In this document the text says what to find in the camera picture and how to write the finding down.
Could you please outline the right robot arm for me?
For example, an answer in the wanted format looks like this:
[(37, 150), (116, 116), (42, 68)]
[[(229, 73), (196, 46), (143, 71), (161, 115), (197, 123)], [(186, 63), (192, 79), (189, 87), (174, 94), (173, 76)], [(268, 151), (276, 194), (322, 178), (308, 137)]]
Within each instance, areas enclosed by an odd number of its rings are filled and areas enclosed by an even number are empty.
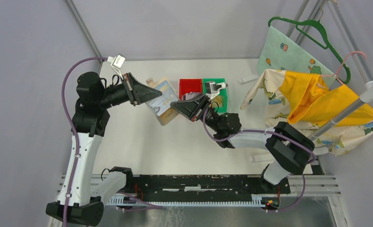
[(267, 150), (274, 161), (260, 175), (259, 188), (265, 193), (273, 192), (283, 179), (303, 174), (306, 165), (316, 160), (314, 143), (287, 122), (244, 129), (237, 113), (218, 114), (204, 94), (172, 102), (171, 107), (192, 122), (202, 121), (207, 135), (222, 148)]

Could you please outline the beige card holder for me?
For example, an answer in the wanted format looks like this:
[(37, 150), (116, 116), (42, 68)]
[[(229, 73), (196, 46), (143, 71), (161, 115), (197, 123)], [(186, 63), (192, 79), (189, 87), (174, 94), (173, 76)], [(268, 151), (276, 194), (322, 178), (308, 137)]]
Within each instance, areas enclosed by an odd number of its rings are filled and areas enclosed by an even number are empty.
[(160, 97), (147, 102), (147, 106), (155, 114), (157, 120), (162, 126), (167, 125), (178, 116), (178, 112), (171, 107), (172, 102), (179, 101), (179, 96), (171, 85), (170, 81), (164, 77), (158, 81), (152, 78), (146, 80), (149, 87), (162, 92)]

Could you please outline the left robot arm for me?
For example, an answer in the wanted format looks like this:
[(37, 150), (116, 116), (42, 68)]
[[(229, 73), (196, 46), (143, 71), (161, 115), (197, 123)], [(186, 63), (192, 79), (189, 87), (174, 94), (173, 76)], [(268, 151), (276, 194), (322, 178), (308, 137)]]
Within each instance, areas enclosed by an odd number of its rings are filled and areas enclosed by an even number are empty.
[(113, 75), (111, 85), (96, 72), (79, 76), (75, 114), (69, 118), (72, 149), (66, 177), (56, 201), (48, 203), (46, 214), (67, 224), (97, 226), (108, 201), (119, 191), (134, 188), (130, 168), (113, 167), (108, 176), (91, 188), (93, 166), (110, 115), (108, 109), (125, 102), (136, 106), (162, 92), (138, 82), (131, 73)]

